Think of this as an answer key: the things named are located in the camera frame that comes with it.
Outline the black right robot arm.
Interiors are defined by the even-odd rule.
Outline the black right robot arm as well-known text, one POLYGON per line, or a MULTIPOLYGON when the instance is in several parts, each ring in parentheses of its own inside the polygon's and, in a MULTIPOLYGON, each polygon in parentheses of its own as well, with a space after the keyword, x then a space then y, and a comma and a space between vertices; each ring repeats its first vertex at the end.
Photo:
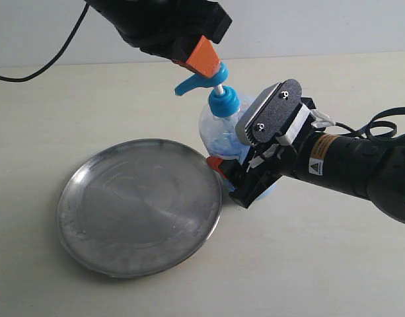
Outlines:
POLYGON ((315 110, 312 99, 300 96, 271 96, 256 104, 244 121, 250 143, 244 162, 207 160, 234 187, 231 198, 249 207, 286 176, 370 201, 405 224, 405 134, 397 135, 387 121, 405 115, 405 107, 381 112, 343 135, 316 127, 315 110))

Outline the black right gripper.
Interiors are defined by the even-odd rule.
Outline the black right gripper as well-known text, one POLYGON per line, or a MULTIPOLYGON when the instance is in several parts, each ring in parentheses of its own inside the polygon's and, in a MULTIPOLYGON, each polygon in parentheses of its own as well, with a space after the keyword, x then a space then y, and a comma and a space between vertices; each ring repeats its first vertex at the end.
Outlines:
POLYGON ((310 97, 301 97, 301 102, 285 135, 270 143, 250 146, 242 164, 237 159, 206 158, 208 166, 235 188, 229 196, 237 205, 248 208, 295 167, 307 137, 314 132, 315 103, 310 97))

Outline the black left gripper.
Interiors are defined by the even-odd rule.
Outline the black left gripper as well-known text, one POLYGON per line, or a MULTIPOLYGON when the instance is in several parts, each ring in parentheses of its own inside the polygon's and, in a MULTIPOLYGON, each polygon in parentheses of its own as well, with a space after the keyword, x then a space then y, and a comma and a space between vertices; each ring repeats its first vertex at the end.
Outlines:
POLYGON ((108 20, 122 39, 149 55, 212 78, 221 59, 211 41, 219 44, 232 18, 214 1, 87 1, 108 20))

